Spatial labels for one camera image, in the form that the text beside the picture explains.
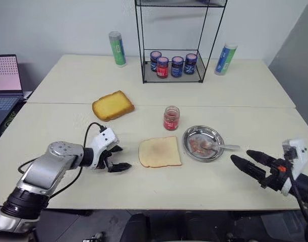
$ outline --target spoon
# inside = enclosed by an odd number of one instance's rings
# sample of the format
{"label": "spoon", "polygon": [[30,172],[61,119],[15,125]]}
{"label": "spoon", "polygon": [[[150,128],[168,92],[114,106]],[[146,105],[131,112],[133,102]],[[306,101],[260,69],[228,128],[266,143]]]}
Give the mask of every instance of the spoon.
{"label": "spoon", "polygon": [[216,144],[212,144],[211,142],[203,142],[201,144],[201,147],[204,149],[212,149],[213,147],[219,147],[219,148],[223,148],[223,149],[230,149],[230,150],[239,150],[240,146],[238,145],[216,145]]}

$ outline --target stainless steel plate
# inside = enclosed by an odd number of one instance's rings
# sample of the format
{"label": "stainless steel plate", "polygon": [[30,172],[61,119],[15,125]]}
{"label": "stainless steel plate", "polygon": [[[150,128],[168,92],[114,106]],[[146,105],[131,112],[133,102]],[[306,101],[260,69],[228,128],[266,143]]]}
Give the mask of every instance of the stainless steel plate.
{"label": "stainless steel plate", "polygon": [[212,149],[204,149],[201,147],[203,142],[224,145],[221,135],[207,126],[193,126],[188,128],[183,134],[183,146],[186,153],[193,159],[210,162],[222,155],[223,148],[213,147]]}

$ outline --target jar lid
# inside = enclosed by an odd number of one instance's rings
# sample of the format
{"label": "jar lid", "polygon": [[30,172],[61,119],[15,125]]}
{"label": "jar lid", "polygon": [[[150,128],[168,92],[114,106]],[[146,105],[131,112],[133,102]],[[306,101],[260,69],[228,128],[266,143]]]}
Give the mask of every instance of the jar lid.
{"label": "jar lid", "polygon": [[179,118],[179,108],[176,106],[168,106],[165,109],[164,115],[172,118]]}
{"label": "jar lid", "polygon": [[158,58],[158,57],[161,57],[161,56],[162,56],[162,53],[159,52],[159,51],[150,52],[150,57]]}
{"label": "jar lid", "polygon": [[191,53],[186,55],[186,60],[189,62],[196,62],[197,58],[198,57],[196,56],[196,54]]}
{"label": "jar lid", "polygon": [[161,64],[167,64],[168,63],[168,58],[167,57],[159,57],[157,59],[157,62],[159,62]]}
{"label": "jar lid", "polygon": [[118,31],[111,31],[109,33],[110,41],[116,41],[121,39],[121,34]]}
{"label": "jar lid", "polygon": [[180,56],[174,56],[172,58],[172,62],[181,64],[181,63],[184,62],[184,59],[183,59],[183,57],[180,57]]}
{"label": "jar lid", "polygon": [[225,43],[224,45],[226,48],[228,49],[237,49],[238,48],[238,45],[235,44],[235,43]]}

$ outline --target jar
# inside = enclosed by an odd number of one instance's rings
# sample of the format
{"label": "jar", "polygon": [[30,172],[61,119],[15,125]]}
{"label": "jar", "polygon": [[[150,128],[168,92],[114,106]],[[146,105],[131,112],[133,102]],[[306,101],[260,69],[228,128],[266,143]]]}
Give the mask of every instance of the jar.
{"label": "jar", "polygon": [[167,57],[159,57],[157,59],[157,76],[159,78],[168,77],[168,58]]}
{"label": "jar", "polygon": [[161,57],[162,53],[159,51],[150,52],[150,69],[154,72],[157,71],[157,58]]}
{"label": "jar", "polygon": [[188,75],[192,75],[195,71],[196,61],[197,61],[196,54],[187,54],[185,58],[185,65],[184,65],[184,73]]}
{"label": "jar", "polygon": [[164,113],[164,127],[167,130],[176,130],[179,122],[179,109],[175,106],[169,106]]}
{"label": "jar", "polygon": [[174,77],[181,77],[183,74],[183,63],[184,59],[180,56],[175,56],[172,58],[172,68],[171,74]]}

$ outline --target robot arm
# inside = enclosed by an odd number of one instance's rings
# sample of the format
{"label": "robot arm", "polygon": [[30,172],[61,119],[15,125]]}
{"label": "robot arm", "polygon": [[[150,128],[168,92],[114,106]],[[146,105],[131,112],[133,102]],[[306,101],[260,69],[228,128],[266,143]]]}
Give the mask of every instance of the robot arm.
{"label": "robot arm", "polygon": [[308,203],[308,176],[302,170],[308,162],[307,148],[303,140],[286,140],[282,143],[284,159],[275,159],[263,152],[248,150],[247,155],[256,162],[270,167],[271,175],[266,177],[266,171],[255,166],[248,160],[236,155],[231,156],[232,162],[244,173],[255,178],[261,187],[270,187],[275,191],[280,190],[284,196],[295,196],[289,178],[290,172],[301,195],[301,199]]}
{"label": "robot arm", "polygon": [[118,143],[110,128],[100,130],[90,148],[63,141],[51,143],[45,154],[32,162],[0,208],[0,231],[30,233],[67,170],[79,166],[108,167],[108,172],[130,168],[128,163],[112,164],[107,160],[112,152],[122,150]]}

